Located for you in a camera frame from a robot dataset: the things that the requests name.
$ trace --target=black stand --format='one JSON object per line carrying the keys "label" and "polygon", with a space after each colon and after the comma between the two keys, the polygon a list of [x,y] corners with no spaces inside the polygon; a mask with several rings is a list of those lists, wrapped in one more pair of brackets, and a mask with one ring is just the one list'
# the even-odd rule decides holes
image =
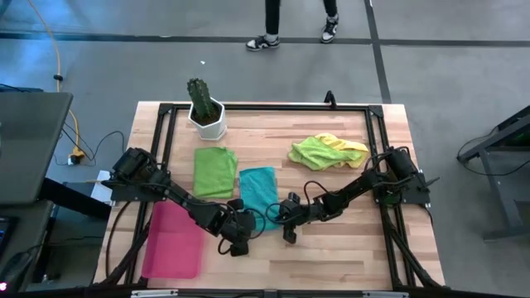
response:
{"label": "black stand", "polygon": [[61,183],[44,178],[39,199],[47,199],[59,206],[79,213],[107,220],[110,215],[110,206],[92,199],[87,195],[72,190]]}
{"label": "black stand", "polygon": [[491,166],[492,157],[489,155],[491,151],[530,151],[529,146],[515,144],[517,137],[525,134],[526,137],[530,137],[530,106],[503,121],[496,128],[499,131],[493,136],[456,157],[460,163],[466,163],[475,157],[480,158],[484,173],[488,174],[489,185],[494,196],[503,207],[503,215],[508,227],[504,230],[486,233],[484,241],[530,235],[530,226],[524,224],[517,206],[517,203],[530,203],[530,200],[524,195],[518,197],[507,193],[506,187],[501,185],[499,178],[492,175],[494,174]]}

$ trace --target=metal bracket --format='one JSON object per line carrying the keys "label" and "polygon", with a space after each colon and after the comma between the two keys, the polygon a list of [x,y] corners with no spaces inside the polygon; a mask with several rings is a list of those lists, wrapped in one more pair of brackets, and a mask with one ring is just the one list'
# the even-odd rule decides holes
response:
{"label": "metal bracket", "polygon": [[408,298],[408,293],[389,291],[364,291],[365,298]]}
{"label": "metal bracket", "polygon": [[131,298],[177,297],[178,290],[144,290],[132,291]]}
{"label": "metal bracket", "polygon": [[383,107],[381,105],[369,105],[368,110],[379,118],[383,117]]}
{"label": "metal bracket", "polygon": [[330,108],[336,109],[337,108],[337,102],[335,100],[335,96],[333,95],[333,92],[329,90],[325,94],[324,103],[330,103]]}
{"label": "metal bracket", "polygon": [[160,103],[160,106],[158,106],[158,115],[165,115],[173,106],[173,103]]}

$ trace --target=pant leg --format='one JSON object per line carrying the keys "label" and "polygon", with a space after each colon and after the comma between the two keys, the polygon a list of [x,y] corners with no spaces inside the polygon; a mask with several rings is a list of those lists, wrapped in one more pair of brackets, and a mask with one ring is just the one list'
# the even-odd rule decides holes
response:
{"label": "pant leg", "polygon": [[337,0],[324,0],[325,13],[328,17],[334,17],[337,15]]}
{"label": "pant leg", "polygon": [[278,34],[280,26],[280,0],[265,0],[265,32]]}

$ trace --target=concrete floor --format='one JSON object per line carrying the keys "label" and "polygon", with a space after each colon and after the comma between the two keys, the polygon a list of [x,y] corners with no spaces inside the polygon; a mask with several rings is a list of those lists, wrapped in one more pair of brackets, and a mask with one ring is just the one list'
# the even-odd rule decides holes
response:
{"label": "concrete floor", "polygon": [[[263,0],[34,1],[54,31],[156,36],[256,36]],[[363,0],[338,0],[341,38],[370,38]],[[524,0],[373,0],[379,37],[388,39],[530,39]],[[319,0],[288,0],[282,36],[316,37],[325,15]],[[12,2],[0,30],[42,31],[24,1]],[[53,91],[49,41],[0,40],[0,82]],[[83,138],[95,147],[113,130],[130,132],[139,100],[187,100],[199,75],[227,101],[320,102],[332,89],[342,103],[381,103],[372,46],[282,44],[247,52],[240,43],[60,41],[65,83],[74,94]],[[484,243],[504,222],[488,181],[455,160],[460,146],[530,103],[530,51],[510,47],[383,46],[393,103],[404,103],[421,168],[441,176],[432,187],[436,241],[446,283],[459,290],[528,296],[530,238]],[[98,165],[51,164],[49,177],[93,179],[121,155],[113,137]],[[66,138],[55,151],[63,162]]]}

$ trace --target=yellow towel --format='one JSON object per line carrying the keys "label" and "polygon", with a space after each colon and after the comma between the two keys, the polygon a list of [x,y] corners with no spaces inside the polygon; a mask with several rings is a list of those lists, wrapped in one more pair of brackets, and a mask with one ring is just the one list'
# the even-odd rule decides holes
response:
{"label": "yellow towel", "polygon": [[321,134],[318,134],[315,136],[318,140],[326,144],[327,146],[338,150],[338,151],[345,151],[345,150],[356,150],[361,154],[361,158],[355,160],[355,161],[339,161],[338,163],[334,164],[334,167],[341,167],[344,164],[348,164],[352,168],[356,169],[360,167],[363,162],[366,160],[366,157],[369,155],[368,148],[359,142],[352,142],[347,141],[343,139],[339,139],[338,137],[328,133],[324,132]]}

